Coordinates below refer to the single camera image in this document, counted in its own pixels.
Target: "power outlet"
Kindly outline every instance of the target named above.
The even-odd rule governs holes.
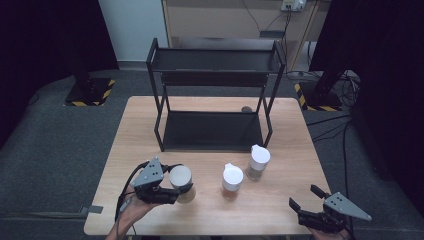
[[[306,0],[283,0],[281,11],[299,12],[305,9]]]

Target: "gray carpet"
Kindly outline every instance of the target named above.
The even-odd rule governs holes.
[[[116,80],[104,106],[64,107],[72,77],[43,87],[31,99],[22,121],[0,151],[0,213],[78,213],[82,206],[91,205],[126,101],[131,96],[151,95],[143,71],[101,71],[92,76]],[[284,79],[278,96],[296,97],[293,85],[294,81]],[[170,94],[256,96],[257,92],[177,88]],[[344,110],[303,113],[311,123],[347,114],[348,108]],[[311,137],[347,120],[310,126]],[[345,194],[343,133],[336,135],[342,129],[324,135],[330,138],[315,142],[315,148],[331,190]],[[352,125],[347,130],[346,149],[350,199],[373,217],[371,222],[354,221],[357,239],[424,239],[423,217],[395,182],[378,178]],[[8,216],[0,218],[0,239],[103,239],[86,236],[83,226],[84,219]]]

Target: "white wall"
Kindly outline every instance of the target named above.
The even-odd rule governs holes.
[[[118,61],[146,61],[153,38],[167,47],[161,0],[99,0]]]

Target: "yellow and black striped tape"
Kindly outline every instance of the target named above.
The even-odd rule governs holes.
[[[334,106],[309,106],[306,102],[306,98],[303,95],[302,89],[300,88],[299,84],[295,84],[294,88],[296,89],[297,96],[299,98],[299,104],[300,107],[303,110],[309,110],[309,111],[329,111],[329,112],[335,112],[335,111],[342,111],[342,107],[334,107]]]
[[[105,92],[103,94],[103,98],[101,99],[101,101],[97,101],[97,102],[72,101],[72,102],[65,102],[65,106],[76,106],[76,107],[102,106],[106,102],[107,97],[109,97],[109,94],[112,91],[112,87],[114,84],[115,84],[115,80],[110,80],[107,88],[105,89]]]

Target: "table top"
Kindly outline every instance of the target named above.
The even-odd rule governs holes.
[[[237,111],[243,106],[255,109],[257,98],[169,97],[174,110]],[[264,113],[260,113],[266,134]],[[162,164],[184,164],[192,171],[195,199],[176,202],[149,212],[134,227],[139,235],[282,235],[307,234],[298,225],[289,207],[292,197],[304,210],[322,211],[322,199],[309,189],[311,184],[326,192],[329,187],[295,99],[276,98],[270,117],[273,135],[268,145],[271,160],[262,178],[244,176],[239,195],[228,201],[221,195],[222,173],[226,163],[245,171],[248,152],[161,152],[153,132],[157,109],[153,97],[131,97],[119,125],[93,205],[101,214],[89,213],[84,226],[88,235],[107,235],[114,224],[117,198],[134,168],[153,157]],[[166,113],[162,116],[165,125]],[[169,174],[161,183],[171,188]]]

